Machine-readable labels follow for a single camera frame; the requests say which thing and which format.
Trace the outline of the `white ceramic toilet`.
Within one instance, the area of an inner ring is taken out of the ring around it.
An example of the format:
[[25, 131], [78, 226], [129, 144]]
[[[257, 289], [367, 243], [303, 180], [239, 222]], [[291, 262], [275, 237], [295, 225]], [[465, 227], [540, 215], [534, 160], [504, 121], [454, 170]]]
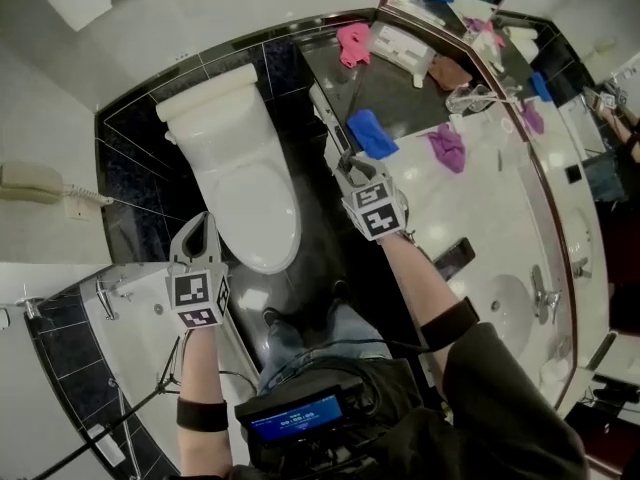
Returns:
[[277, 167], [296, 196], [275, 125], [253, 85], [219, 96], [168, 121], [168, 130], [197, 172], [253, 162]]

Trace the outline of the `person's right forearm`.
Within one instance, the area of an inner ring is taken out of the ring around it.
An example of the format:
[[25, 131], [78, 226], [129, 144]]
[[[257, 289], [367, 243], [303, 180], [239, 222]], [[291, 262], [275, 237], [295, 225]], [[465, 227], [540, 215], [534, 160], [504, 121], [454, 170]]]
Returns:
[[459, 299], [431, 261], [400, 234], [385, 236], [378, 243], [416, 327], [444, 368], [453, 343], [479, 321], [471, 302]]

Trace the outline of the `beige wall telephone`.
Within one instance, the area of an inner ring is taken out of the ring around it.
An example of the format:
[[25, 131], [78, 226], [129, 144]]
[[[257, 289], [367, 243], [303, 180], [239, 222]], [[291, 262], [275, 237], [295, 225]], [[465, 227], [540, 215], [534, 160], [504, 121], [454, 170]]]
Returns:
[[0, 165], [0, 199], [55, 204], [75, 197], [97, 204], [111, 205], [112, 197], [103, 196], [74, 184], [66, 184], [60, 173], [46, 165], [7, 161]]

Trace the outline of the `chrome sink faucet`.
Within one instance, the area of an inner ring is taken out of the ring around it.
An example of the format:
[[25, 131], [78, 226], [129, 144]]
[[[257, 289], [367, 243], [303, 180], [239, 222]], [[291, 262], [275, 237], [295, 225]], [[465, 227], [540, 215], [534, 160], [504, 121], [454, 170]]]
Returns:
[[559, 291], [547, 290], [544, 286], [542, 271], [539, 265], [531, 269], [531, 283], [533, 286], [534, 316], [540, 325], [548, 321], [555, 323], [557, 309], [561, 300]]

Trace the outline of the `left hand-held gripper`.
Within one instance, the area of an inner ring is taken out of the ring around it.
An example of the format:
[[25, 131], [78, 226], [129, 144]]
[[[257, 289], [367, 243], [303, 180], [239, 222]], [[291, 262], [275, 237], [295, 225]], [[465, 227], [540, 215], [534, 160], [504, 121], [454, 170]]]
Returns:
[[228, 266], [222, 261], [218, 230], [210, 212], [195, 215], [170, 245], [168, 294], [171, 314], [184, 329], [224, 323], [230, 298]]

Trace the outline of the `person's left forearm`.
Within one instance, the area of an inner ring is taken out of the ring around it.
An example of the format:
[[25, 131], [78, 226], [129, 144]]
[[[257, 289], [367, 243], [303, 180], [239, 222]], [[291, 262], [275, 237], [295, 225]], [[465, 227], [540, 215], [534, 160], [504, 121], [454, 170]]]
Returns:
[[228, 477], [233, 467], [217, 357], [216, 329], [190, 332], [183, 351], [177, 412], [181, 475]]

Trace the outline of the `chest-mounted monitor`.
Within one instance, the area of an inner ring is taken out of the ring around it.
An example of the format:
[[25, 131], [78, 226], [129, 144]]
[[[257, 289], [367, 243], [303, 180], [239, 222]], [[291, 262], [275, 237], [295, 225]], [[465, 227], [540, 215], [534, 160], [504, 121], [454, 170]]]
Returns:
[[330, 373], [282, 383], [234, 408], [253, 464], [277, 463], [290, 445], [326, 444], [332, 434], [366, 420], [376, 406], [359, 377]]

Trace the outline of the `wood-framed wall mirror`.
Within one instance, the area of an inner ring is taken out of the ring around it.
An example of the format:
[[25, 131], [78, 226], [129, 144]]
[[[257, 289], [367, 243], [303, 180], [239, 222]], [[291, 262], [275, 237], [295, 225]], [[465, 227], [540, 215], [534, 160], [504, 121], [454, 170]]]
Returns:
[[[383, 0], [477, 47], [486, 28], [533, 26], [538, 73], [550, 101], [537, 100], [545, 122], [531, 139], [550, 186], [572, 261], [575, 361], [559, 402], [578, 401], [617, 344], [610, 300], [640, 320], [640, 125], [624, 108], [615, 121], [596, 115], [590, 97], [613, 90], [621, 69], [640, 61], [640, 0]], [[630, 335], [640, 361], [640, 327]]]

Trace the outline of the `clear drinking glass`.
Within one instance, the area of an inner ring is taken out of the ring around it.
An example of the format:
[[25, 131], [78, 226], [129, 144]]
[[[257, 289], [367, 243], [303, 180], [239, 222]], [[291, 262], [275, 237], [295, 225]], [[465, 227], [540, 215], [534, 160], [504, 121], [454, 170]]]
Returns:
[[494, 93], [483, 84], [475, 87], [465, 84], [457, 87], [449, 94], [445, 105], [451, 114], [479, 113], [491, 104], [489, 98], [493, 95]]

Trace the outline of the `blue cleaning cloth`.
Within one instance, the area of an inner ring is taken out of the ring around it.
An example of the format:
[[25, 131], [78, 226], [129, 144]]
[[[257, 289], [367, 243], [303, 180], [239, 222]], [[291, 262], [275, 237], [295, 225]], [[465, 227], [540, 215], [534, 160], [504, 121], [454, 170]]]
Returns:
[[347, 119], [347, 125], [362, 150], [372, 159], [382, 160], [399, 150], [369, 109], [355, 112]]

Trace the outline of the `marble vanity counter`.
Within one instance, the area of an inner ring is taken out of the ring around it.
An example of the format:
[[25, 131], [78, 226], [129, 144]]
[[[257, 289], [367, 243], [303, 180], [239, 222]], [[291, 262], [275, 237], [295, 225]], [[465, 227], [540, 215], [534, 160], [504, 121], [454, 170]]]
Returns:
[[[468, 297], [482, 318], [481, 293], [494, 277], [509, 274], [524, 283], [533, 324], [516, 359], [543, 396], [559, 405], [574, 366], [566, 277], [547, 197], [504, 104], [463, 114], [459, 132], [466, 163], [456, 174], [436, 159], [427, 137], [442, 123], [452, 124], [445, 105], [449, 93], [432, 76], [415, 87], [409, 72], [377, 55], [349, 69], [340, 62], [333, 28], [306, 34], [297, 45], [351, 144], [350, 155], [365, 155], [347, 125], [362, 109], [375, 114], [399, 147], [384, 164], [408, 200], [407, 228], [416, 243], [437, 259], [459, 239], [469, 239], [476, 258], [448, 281], [452, 290]], [[534, 316], [534, 265], [541, 268], [545, 288], [561, 293], [555, 323], [540, 325]]]

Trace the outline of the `purple cloth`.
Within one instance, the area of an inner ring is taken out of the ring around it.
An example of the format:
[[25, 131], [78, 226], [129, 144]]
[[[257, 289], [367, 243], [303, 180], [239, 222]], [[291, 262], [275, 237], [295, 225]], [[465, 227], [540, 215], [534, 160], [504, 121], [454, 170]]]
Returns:
[[466, 149], [461, 136], [448, 124], [442, 123], [427, 133], [436, 159], [453, 173], [462, 173], [466, 163]]

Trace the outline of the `black light stand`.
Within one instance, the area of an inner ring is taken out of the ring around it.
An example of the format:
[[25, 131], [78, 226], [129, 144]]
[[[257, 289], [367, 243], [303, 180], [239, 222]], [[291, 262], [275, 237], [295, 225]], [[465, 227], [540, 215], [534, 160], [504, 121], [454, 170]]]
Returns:
[[171, 348], [171, 352], [169, 353], [169, 357], [166, 361], [160, 379], [157, 381], [154, 390], [144, 397], [139, 403], [133, 405], [129, 411], [123, 412], [118, 418], [109, 422], [104, 429], [96, 434], [94, 437], [84, 440], [84, 444], [79, 448], [66, 455], [63, 459], [53, 464], [51, 467], [44, 470], [42, 473], [32, 477], [30, 480], [49, 480], [56, 473], [61, 471], [63, 468], [70, 465], [76, 459], [81, 457], [84, 453], [89, 450], [97, 450], [97, 444], [109, 436], [113, 431], [119, 429], [121, 426], [125, 425], [128, 420], [137, 414], [143, 407], [145, 407], [149, 402], [151, 402], [154, 398], [159, 395], [166, 394], [177, 394], [176, 390], [169, 389], [169, 386], [178, 386], [179, 382], [175, 377], [175, 365], [178, 355], [178, 348], [180, 344], [180, 338], [177, 337], [173, 343]]

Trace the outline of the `chrome bathtub faucet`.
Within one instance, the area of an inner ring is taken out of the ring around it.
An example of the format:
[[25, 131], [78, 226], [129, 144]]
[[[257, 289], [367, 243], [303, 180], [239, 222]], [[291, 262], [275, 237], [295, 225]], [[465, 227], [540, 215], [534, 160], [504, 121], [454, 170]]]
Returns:
[[118, 287], [126, 279], [127, 277], [124, 275], [120, 275], [117, 279], [113, 280], [105, 280], [103, 276], [97, 276], [95, 278], [95, 294], [105, 311], [105, 318], [107, 321], [116, 321], [119, 319], [119, 314], [116, 312], [111, 302], [112, 295], [114, 295], [116, 298], [125, 299], [128, 302], [131, 301], [131, 298], [133, 296], [132, 292], [120, 293], [118, 291]]

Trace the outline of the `person's blue jeans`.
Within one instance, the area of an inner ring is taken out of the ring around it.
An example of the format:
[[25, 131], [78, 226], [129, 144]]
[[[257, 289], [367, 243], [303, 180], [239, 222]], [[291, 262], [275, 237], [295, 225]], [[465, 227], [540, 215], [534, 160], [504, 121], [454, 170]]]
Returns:
[[268, 356], [258, 393], [266, 394], [305, 367], [328, 359], [391, 359], [380, 333], [346, 302], [334, 302], [327, 312], [325, 337], [307, 346], [293, 318], [268, 330]]

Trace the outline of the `chrome toilet paper holder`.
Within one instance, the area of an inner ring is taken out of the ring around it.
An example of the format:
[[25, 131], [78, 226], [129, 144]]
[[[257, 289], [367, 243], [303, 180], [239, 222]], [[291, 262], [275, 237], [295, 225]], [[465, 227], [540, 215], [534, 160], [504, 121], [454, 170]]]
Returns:
[[335, 148], [340, 155], [350, 154], [352, 152], [349, 143], [339, 120], [332, 110], [328, 99], [317, 83], [314, 83], [309, 89], [309, 97], [314, 107], [315, 115], [324, 123], [328, 130]]

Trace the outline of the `pink cloth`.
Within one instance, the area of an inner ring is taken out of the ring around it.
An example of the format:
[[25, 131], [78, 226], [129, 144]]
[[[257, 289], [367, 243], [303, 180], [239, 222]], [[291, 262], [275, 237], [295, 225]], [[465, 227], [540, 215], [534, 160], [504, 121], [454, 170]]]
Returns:
[[337, 30], [336, 38], [341, 46], [340, 62], [353, 69], [358, 63], [370, 63], [368, 48], [370, 29], [365, 23], [353, 23]]

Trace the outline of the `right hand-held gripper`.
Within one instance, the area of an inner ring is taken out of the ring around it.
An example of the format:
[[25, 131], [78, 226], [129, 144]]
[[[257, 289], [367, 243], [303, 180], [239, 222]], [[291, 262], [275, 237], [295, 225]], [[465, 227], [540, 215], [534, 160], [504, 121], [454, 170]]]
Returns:
[[406, 230], [406, 197], [383, 162], [366, 156], [351, 157], [346, 151], [338, 160], [334, 177], [347, 216], [368, 241]]

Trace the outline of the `white soap tray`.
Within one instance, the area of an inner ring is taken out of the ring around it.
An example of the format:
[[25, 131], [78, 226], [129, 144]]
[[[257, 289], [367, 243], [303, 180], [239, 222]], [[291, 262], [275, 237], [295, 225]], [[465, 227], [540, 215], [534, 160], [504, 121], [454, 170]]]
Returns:
[[105, 428], [101, 424], [96, 424], [89, 428], [87, 433], [95, 441], [95, 446], [107, 463], [111, 467], [116, 467], [126, 460], [126, 456], [109, 433], [97, 440], [97, 436], [104, 430]]

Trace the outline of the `person's black jacket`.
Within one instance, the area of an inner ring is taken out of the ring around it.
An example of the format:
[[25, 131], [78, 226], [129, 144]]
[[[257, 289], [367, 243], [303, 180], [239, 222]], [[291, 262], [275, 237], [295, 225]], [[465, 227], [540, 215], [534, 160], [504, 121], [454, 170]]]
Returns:
[[314, 447], [249, 441], [251, 463], [230, 480], [588, 480], [579, 437], [548, 404], [489, 323], [449, 351], [443, 390], [452, 422], [423, 406], [403, 359], [327, 357], [262, 396], [268, 401], [335, 374], [361, 381], [372, 404]]

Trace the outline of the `white bathtub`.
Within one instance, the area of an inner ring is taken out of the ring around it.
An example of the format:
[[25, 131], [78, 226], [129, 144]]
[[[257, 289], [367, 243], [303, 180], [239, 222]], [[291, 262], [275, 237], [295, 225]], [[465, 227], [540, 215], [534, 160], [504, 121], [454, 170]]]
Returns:
[[[111, 296], [119, 314], [116, 321], [107, 321], [105, 311], [95, 294], [95, 277], [80, 285], [80, 293], [97, 344], [115, 375], [130, 405], [149, 395], [160, 379], [174, 341], [180, 338], [175, 365], [175, 377], [181, 379], [182, 335], [170, 314], [167, 271], [162, 264], [133, 264], [104, 273], [105, 280], [127, 279], [118, 291], [132, 292], [131, 301]], [[216, 343], [222, 391], [228, 403], [229, 437], [236, 464], [250, 462], [248, 446], [235, 419], [234, 407], [249, 399], [257, 386], [258, 371], [230, 315], [217, 328]]]

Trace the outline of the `black smartphone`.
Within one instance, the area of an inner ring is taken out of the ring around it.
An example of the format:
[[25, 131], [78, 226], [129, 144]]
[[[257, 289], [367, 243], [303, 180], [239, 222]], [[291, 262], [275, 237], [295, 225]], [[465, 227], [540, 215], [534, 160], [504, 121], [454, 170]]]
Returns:
[[475, 250], [469, 239], [464, 237], [443, 252], [434, 261], [434, 266], [444, 280], [449, 281], [475, 258]]

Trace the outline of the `chrome shower valve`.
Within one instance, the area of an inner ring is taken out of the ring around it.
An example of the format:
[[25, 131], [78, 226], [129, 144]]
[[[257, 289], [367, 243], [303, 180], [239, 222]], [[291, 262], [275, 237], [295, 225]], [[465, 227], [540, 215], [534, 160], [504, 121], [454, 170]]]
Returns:
[[44, 301], [43, 297], [30, 295], [26, 286], [23, 286], [23, 295], [16, 300], [15, 305], [24, 310], [28, 319], [34, 320], [41, 317], [40, 305]]

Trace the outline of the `white toilet lid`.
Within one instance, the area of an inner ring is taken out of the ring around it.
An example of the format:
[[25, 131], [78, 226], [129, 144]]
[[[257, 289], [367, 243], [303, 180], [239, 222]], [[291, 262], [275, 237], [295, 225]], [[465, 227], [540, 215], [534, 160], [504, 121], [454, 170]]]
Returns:
[[220, 237], [241, 263], [271, 275], [293, 262], [301, 241], [299, 205], [277, 167], [253, 162], [195, 178]]

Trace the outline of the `chrome grab bar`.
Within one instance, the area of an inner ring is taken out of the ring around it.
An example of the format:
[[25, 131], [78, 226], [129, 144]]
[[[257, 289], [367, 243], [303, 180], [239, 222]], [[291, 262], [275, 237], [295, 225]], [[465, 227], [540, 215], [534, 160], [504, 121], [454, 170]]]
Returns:
[[139, 463], [138, 463], [138, 460], [137, 460], [137, 457], [136, 457], [136, 453], [135, 453], [135, 449], [134, 449], [133, 441], [132, 441], [132, 437], [131, 437], [131, 432], [130, 432], [130, 428], [129, 428], [128, 416], [126, 415], [124, 394], [123, 394], [122, 389], [120, 388], [118, 382], [113, 377], [111, 377], [108, 380], [108, 384], [118, 391], [119, 409], [120, 409], [120, 412], [121, 412], [121, 416], [124, 417], [124, 420], [120, 424], [120, 426], [123, 428], [123, 431], [124, 431], [127, 450], [129, 452], [130, 461], [131, 461], [131, 464], [132, 464], [132, 467], [133, 467], [133, 474], [130, 476], [129, 480], [142, 480], [141, 470], [140, 470]]

